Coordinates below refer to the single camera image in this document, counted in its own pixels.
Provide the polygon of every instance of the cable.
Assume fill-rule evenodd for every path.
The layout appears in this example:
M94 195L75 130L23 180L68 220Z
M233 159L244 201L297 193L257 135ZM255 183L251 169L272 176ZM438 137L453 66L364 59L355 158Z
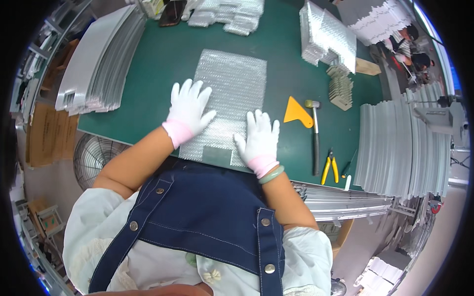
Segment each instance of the cable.
M451 157L451 164L450 164L450 165L459 164L460 166L465 167L466 169L469 169L469 167L464 164L464 162L465 162L469 157L471 157L471 156L469 155L468 157L464 158L464 160L461 161L461 162L460 162L459 160L457 160L456 158Z
M438 39L434 38L433 36L431 36L424 28L423 26L421 25L421 23L418 21L416 15L417 15L417 12L415 11L415 0L411 0L411 10L413 11L413 15L415 16L415 21L419 24L419 27L426 33L426 35L428 35L431 39L433 39L434 41L438 42L439 44L441 44L442 46L444 46L444 44L439 41Z

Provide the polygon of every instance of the pink glove cuff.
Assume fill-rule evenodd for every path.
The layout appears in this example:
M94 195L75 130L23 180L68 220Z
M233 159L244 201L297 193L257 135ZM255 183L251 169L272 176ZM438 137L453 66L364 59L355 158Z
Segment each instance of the pink glove cuff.
M168 133L175 149L177 149L182 143L194 137L189 127L179 120L170 119L163 122L161 126Z
M257 175L257 179L262 178L271 169L280 164L272 155L260 155L248 162L248 167Z

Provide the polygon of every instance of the white blouse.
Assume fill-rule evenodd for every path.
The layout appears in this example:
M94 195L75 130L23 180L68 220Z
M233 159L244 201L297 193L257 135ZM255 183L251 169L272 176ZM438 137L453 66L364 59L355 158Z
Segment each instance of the white blouse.
M138 192L124 200L110 189L87 189L74 204L64 235L63 260L74 286L87 294L92 274L127 222ZM285 296L330 295L332 249L321 231L295 227L283 233ZM259 278L248 271L184 251L138 240L117 268L107 291L146 290L170 284L207 283L215 296L260 295Z

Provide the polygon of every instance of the navy apron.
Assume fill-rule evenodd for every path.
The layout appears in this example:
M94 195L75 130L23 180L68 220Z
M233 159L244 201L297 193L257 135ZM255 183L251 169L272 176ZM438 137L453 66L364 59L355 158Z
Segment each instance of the navy apron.
M136 240L234 265L260 277L260 294L283 295L283 227L259 199L254 175L182 163L150 177L100 259L89 293L106 291Z

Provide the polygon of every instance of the electric fan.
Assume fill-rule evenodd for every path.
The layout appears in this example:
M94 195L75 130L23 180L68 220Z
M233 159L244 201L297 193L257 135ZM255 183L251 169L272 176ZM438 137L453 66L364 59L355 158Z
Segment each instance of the electric fan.
M84 134L74 151L74 174L83 190L91 188L100 170L129 146Z
M347 292L347 287L341 282L340 278L331 279L331 295L344 296Z

